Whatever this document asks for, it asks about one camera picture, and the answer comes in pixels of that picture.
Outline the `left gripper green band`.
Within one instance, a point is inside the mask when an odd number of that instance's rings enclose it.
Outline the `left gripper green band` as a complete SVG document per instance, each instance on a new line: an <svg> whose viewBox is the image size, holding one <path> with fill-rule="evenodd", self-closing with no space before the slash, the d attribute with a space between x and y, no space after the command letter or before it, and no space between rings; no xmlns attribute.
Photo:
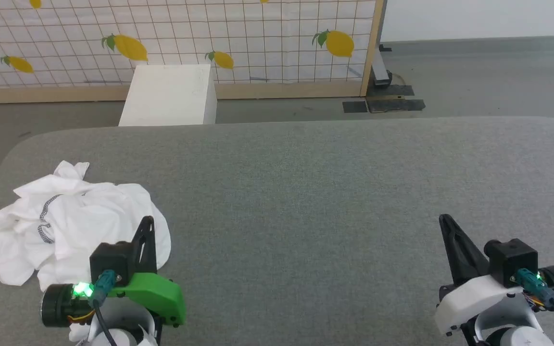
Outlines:
<svg viewBox="0 0 554 346"><path fill-rule="evenodd" d="M107 297L127 297L158 315L165 324L185 324L186 304L182 289L157 274L155 223L151 215L141 219L131 244L132 277L128 285L114 287Z"/></svg>

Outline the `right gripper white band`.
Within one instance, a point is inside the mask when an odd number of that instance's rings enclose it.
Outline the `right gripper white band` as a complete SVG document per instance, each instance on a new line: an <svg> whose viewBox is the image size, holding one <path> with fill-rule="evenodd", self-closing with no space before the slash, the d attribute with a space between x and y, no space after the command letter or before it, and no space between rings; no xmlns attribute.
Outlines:
<svg viewBox="0 0 554 346"><path fill-rule="evenodd" d="M453 285L438 305L441 334L468 328L475 337L489 329L531 326L531 309L520 286L506 288L489 274L489 261L449 214L438 218Z"/></svg>

